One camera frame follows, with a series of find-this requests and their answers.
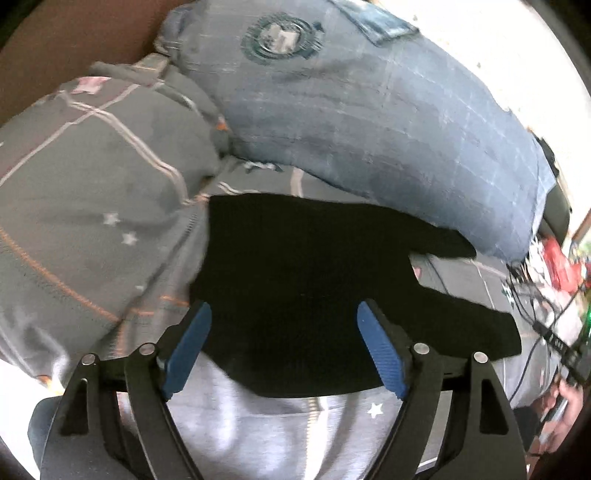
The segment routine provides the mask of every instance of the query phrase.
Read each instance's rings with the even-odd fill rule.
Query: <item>brown surface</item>
[[[135,63],[189,0],[45,0],[0,51],[0,125],[94,61]]]

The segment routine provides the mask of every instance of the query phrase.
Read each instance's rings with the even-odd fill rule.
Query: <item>star print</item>
[[[138,238],[135,236],[135,232],[129,232],[123,234],[122,244],[134,246],[138,242]]]
[[[375,403],[372,402],[371,408],[368,410],[368,413],[371,415],[371,417],[373,419],[375,417],[377,417],[378,415],[384,414],[384,412],[382,411],[382,405],[384,405],[384,404],[381,403],[380,405],[376,405]]]
[[[117,212],[106,213],[103,216],[105,217],[105,220],[103,220],[105,225],[115,226],[121,221],[119,220],[119,214]]]

